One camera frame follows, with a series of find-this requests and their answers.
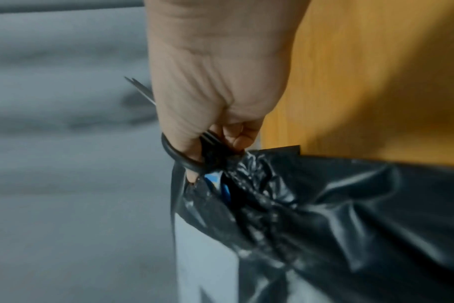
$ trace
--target scissors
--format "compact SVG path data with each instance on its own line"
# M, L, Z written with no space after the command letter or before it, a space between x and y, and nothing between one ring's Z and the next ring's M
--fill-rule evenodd
M147 100L149 100L152 104L157 105L154 99L154 93L150 89L134 78L124 78L126 78L126 80L132 84ZM176 150L164 134L162 134L161 137L162 146L169 156L185 168L199 174L206 174L215 169L221 168L226 157L236 154L227 145L225 145L214 132L210 130L204 132L200 136L200 139L204 158L206 160L205 163L193 160Z

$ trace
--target hand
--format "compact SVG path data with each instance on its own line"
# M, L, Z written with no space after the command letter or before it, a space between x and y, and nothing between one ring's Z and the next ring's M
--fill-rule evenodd
M208 129L235 150L255 141L285 90L308 2L147 0L153 91L174 148L201 161Z

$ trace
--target crumpled plastic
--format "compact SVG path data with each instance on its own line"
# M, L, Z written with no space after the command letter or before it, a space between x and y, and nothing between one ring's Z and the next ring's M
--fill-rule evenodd
M230 201L184 173L173 222L236 255L234 303L454 302L454 169L258 151L214 172Z

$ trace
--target garbage bag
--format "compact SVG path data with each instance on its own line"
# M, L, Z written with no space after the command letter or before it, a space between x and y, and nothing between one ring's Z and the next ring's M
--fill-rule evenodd
M454 169L257 151L171 194L182 303L454 302Z

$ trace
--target blurred background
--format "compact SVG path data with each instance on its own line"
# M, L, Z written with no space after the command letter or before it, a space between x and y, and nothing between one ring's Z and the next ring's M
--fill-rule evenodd
M0 0L0 303L175 302L142 0Z

